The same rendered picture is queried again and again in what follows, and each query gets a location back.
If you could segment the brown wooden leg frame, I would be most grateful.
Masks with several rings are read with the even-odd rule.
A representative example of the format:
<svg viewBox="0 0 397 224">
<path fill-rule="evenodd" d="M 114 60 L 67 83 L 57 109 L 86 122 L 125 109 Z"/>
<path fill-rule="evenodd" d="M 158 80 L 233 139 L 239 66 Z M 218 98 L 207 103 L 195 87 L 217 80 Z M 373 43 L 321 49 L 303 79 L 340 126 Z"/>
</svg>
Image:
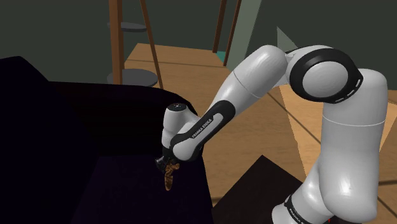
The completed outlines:
<svg viewBox="0 0 397 224">
<path fill-rule="evenodd" d="M 217 24 L 216 24 L 216 32 L 214 35 L 214 43 L 212 47 L 212 53 L 217 53 L 218 52 L 218 47 L 219 47 L 219 41 L 220 41 L 220 36 L 221 36 L 221 30 L 223 26 L 223 21 L 225 17 L 225 12 L 226 12 L 226 4 L 228 0 L 221 0 L 220 1 L 220 6 L 219 6 L 219 13 L 218 13 L 218 19 L 217 19 Z M 230 29 L 230 34 L 228 36 L 228 43 L 226 46 L 226 52 L 225 52 L 225 57 L 223 60 L 223 66 L 226 67 L 228 58 L 230 55 L 230 49 L 232 46 L 232 41 L 233 41 L 233 35 L 235 33 L 235 27 L 237 25 L 237 20 L 240 12 L 240 6 L 242 4 L 242 0 L 237 0 L 236 6 L 235 6 L 235 11 L 233 14 L 233 21 L 232 21 L 232 26 Z"/>
</svg>

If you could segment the orange brown patterned toy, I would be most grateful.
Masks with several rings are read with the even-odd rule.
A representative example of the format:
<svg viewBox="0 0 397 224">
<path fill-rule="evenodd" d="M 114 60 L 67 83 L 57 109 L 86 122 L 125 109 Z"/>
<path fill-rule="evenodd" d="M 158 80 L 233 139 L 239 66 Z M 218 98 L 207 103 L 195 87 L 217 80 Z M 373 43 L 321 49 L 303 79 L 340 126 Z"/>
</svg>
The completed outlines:
<svg viewBox="0 0 397 224">
<path fill-rule="evenodd" d="M 165 174 L 164 174 L 164 185 L 167 191 L 170 191 L 172 188 L 173 183 L 173 172 L 178 170 L 180 167 L 179 164 L 167 164 L 165 167 Z"/>
</svg>

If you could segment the black robot stand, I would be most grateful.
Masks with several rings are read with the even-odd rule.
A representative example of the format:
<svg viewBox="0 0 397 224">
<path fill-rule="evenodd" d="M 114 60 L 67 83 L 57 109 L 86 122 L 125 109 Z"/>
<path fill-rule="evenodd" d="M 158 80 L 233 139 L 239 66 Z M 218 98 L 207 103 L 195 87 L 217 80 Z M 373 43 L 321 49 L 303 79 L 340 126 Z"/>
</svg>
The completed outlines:
<svg viewBox="0 0 397 224">
<path fill-rule="evenodd" d="M 214 224 L 273 224 L 273 208 L 301 184 L 262 155 L 213 207 Z"/>
</svg>

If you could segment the wooden stand with grey shelves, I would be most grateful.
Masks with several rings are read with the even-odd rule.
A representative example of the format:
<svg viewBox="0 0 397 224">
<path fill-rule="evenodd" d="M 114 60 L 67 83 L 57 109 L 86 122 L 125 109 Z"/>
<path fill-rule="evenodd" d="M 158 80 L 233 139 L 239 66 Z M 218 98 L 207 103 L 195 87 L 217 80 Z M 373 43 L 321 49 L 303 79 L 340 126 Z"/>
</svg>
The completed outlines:
<svg viewBox="0 0 397 224">
<path fill-rule="evenodd" d="M 122 17 L 122 0 L 109 0 L 109 28 L 111 33 L 111 55 L 112 55 L 112 73 L 108 76 L 108 81 L 112 78 L 115 85 L 137 85 L 153 87 L 159 84 L 164 89 L 160 67 L 158 64 L 157 53 L 153 41 L 150 20 L 145 0 L 139 0 L 145 29 L 142 25 L 123 23 Z M 156 69 L 156 73 L 145 69 L 125 69 L 124 51 L 123 51 L 123 31 L 122 27 L 129 29 L 131 32 L 148 33 L 151 53 Z"/>
</svg>

